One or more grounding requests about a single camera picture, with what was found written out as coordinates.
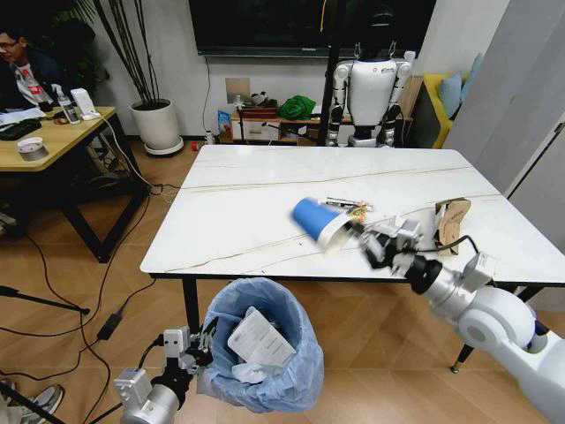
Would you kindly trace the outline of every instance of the glasses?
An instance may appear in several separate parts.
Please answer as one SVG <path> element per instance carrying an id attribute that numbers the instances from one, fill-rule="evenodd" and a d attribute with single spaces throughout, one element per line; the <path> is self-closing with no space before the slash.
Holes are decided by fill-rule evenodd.
<path id="1" fill-rule="evenodd" d="M 0 49 L 7 50 L 14 47 L 18 42 L 0 42 Z"/>

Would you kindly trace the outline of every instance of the white flower pot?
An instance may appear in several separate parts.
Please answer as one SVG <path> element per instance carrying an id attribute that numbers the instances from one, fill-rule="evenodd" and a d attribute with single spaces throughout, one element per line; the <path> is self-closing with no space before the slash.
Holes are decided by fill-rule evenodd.
<path id="1" fill-rule="evenodd" d="M 139 136 L 150 155 L 170 155 L 183 148 L 179 135 L 177 116 L 172 103 L 159 99 L 160 109 L 147 110 L 143 102 L 130 106 Z"/>

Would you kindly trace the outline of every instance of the white table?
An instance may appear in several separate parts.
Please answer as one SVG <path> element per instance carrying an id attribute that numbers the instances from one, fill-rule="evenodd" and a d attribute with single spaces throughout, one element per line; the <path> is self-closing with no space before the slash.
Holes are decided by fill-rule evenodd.
<path id="1" fill-rule="evenodd" d="M 427 149 L 205 146 L 140 268 L 183 280 L 192 329 L 197 278 L 405 281 L 371 269 L 355 240 L 322 253 L 290 219 L 308 196 L 370 201 L 368 223 L 409 216 L 430 233 L 435 202 L 465 197 L 461 233 L 497 260 L 495 282 L 530 294 L 565 283 L 565 257 L 504 196 L 456 151 Z M 472 256 L 463 243 L 441 260 L 462 270 Z"/>

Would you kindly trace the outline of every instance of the blue trash bag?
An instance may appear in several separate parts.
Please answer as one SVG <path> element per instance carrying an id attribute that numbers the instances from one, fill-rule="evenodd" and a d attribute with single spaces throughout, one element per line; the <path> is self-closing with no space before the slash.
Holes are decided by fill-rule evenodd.
<path id="1" fill-rule="evenodd" d="M 233 376 L 231 367 L 238 364 L 238 356 L 228 347 L 233 329 L 251 306 L 278 323 L 281 334 L 297 351 L 281 375 L 257 384 L 240 382 Z M 266 278 L 240 278 L 212 300 L 204 327 L 216 316 L 214 362 L 199 373 L 198 393 L 245 406 L 254 413 L 296 413 L 314 406 L 324 383 L 324 354 L 306 311 L 289 290 Z"/>

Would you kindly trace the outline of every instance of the blue cushion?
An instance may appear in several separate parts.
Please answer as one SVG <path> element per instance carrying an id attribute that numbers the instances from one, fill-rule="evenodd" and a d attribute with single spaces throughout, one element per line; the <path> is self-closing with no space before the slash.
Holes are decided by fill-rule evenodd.
<path id="1" fill-rule="evenodd" d="M 469 76 L 467 77 L 467 80 L 465 81 L 465 84 L 463 85 L 463 88 L 461 89 L 461 103 L 463 103 L 465 101 L 465 98 L 467 97 L 469 90 L 471 90 L 471 86 L 473 84 L 473 81 L 477 78 L 478 68 L 480 68 L 480 64 L 482 64 L 482 63 L 483 63 L 483 55 L 478 53 L 477 57 L 475 57 L 475 60 L 473 61 L 473 66 L 471 67 L 471 71 L 469 72 Z"/>
<path id="2" fill-rule="evenodd" d="M 461 82 L 463 77 L 460 72 L 444 79 L 438 87 L 438 95 L 443 103 L 443 109 L 448 117 L 453 117 L 459 109 L 461 102 Z"/>

